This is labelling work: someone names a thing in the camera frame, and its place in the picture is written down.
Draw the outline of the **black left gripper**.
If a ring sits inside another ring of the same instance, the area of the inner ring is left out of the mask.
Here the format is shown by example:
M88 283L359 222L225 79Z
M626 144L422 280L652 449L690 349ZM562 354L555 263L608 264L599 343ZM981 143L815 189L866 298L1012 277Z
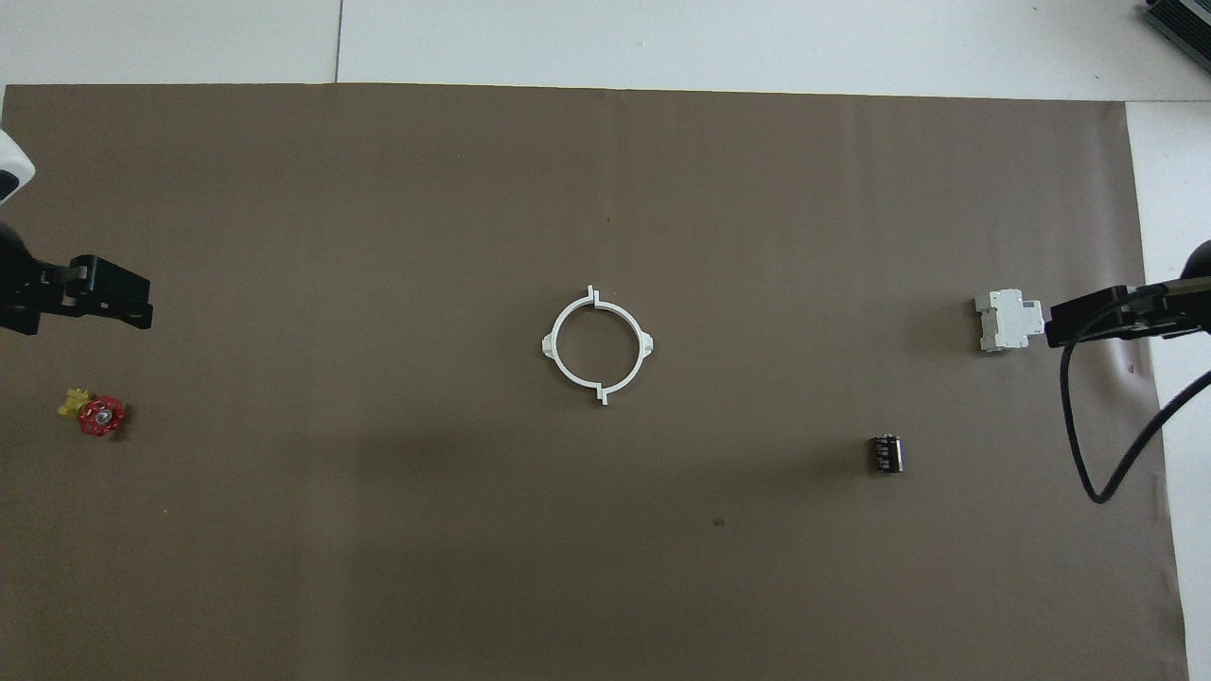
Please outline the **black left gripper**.
M78 254L69 267L39 261L2 221L0 326L4 330L34 336L44 313L74 316L71 307L64 304L67 284L73 310L79 315L151 330L154 307L147 277L98 254Z

